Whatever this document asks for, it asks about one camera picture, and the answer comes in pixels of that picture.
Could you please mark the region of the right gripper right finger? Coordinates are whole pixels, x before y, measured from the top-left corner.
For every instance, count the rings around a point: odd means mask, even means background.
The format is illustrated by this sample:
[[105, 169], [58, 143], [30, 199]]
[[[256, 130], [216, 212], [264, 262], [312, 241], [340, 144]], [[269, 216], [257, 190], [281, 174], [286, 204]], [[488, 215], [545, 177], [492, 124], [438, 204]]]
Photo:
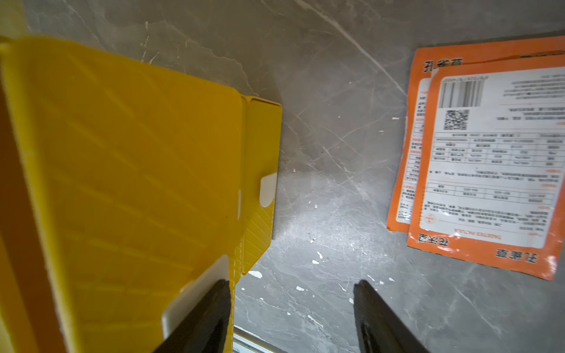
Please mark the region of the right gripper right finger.
[[369, 282], [362, 279], [353, 293], [361, 352], [428, 352]]

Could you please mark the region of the yellow drawer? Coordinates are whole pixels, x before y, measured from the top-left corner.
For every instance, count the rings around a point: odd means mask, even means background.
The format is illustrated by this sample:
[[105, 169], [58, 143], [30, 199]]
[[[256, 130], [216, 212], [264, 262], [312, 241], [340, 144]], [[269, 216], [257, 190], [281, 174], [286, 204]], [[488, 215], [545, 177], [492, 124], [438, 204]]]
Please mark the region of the yellow drawer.
[[272, 242], [283, 109], [259, 97], [243, 96], [241, 237], [235, 248], [234, 278], [246, 275]]

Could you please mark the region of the yellow drawer cabinet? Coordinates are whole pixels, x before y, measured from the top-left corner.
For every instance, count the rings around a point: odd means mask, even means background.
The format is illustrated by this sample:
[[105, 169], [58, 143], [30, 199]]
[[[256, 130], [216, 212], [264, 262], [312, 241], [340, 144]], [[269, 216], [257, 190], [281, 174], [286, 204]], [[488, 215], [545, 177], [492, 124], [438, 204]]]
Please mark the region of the yellow drawer cabinet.
[[237, 283], [245, 96], [39, 37], [1, 45], [1, 85], [69, 352], [151, 352], [220, 257]]

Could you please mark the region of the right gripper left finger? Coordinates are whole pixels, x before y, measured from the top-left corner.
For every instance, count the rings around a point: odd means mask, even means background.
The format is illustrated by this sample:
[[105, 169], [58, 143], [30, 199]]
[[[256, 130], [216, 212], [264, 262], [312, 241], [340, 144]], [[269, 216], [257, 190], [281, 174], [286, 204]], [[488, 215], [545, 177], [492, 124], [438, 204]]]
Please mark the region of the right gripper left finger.
[[227, 280], [220, 279], [155, 351], [223, 352], [230, 313], [230, 284]]

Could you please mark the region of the orange seed bag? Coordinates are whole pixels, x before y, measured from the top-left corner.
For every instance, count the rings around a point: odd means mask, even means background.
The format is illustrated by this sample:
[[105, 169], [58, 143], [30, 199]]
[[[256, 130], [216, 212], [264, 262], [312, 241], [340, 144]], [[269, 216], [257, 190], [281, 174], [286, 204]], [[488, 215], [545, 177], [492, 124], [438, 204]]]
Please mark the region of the orange seed bag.
[[552, 280], [564, 245], [564, 57], [437, 69], [409, 247]]
[[564, 36], [452, 44], [416, 50], [408, 84], [408, 113], [403, 156], [388, 212], [387, 227], [408, 232], [419, 179], [426, 102], [434, 69], [463, 64], [564, 53]]

